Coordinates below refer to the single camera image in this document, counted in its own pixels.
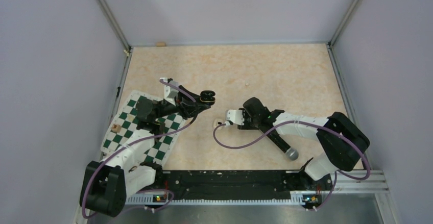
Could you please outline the black earbud charging case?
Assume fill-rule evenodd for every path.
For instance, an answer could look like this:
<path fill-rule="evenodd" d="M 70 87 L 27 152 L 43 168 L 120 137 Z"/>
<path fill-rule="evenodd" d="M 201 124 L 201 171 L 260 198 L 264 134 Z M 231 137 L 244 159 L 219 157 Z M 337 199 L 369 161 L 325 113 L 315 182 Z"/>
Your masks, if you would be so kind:
<path fill-rule="evenodd" d="M 215 103 L 216 93 L 212 90 L 203 90 L 200 93 L 200 101 L 203 103 Z"/>

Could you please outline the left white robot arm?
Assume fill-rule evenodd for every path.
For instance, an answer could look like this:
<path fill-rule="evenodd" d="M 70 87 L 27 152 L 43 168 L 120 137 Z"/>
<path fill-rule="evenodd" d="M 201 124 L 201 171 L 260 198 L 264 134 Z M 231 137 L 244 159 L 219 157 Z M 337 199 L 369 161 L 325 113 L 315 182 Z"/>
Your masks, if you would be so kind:
<path fill-rule="evenodd" d="M 215 103 L 215 92 L 201 94 L 179 93 L 160 101 L 140 97 L 134 104 L 137 127 L 130 137 L 111 155 L 87 164 L 80 194 L 80 206 L 84 219 L 94 214 L 116 217 L 123 209 L 126 199 L 144 187 L 157 190 L 164 177 L 151 166 L 143 165 L 142 155 L 152 148 L 161 137 L 170 136 L 162 117 L 180 115 L 195 120 L 197 115 L 210 109 Z"/>

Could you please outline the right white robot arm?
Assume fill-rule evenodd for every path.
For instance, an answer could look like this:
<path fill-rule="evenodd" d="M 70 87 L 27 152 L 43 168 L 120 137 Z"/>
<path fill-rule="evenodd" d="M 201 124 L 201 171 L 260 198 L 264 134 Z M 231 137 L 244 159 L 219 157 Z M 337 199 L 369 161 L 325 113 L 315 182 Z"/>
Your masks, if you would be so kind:
<path fill-rule="evenodd" d="M 270 111 L 252 97 L 241 108 L 226 111 L 226 119 L 239 130 L 261 131 L 292 161 L 299 153 L 284 141 L 283 135 L 318 142 L 323 153 L 307 162 L 299 175 L 305 189 L 314 189 L 321 178 L 335 171 L 352 171 L 370 146 L 366 135 L 341 112 L 329 117 L 309 117 L 280 109 Z"/>

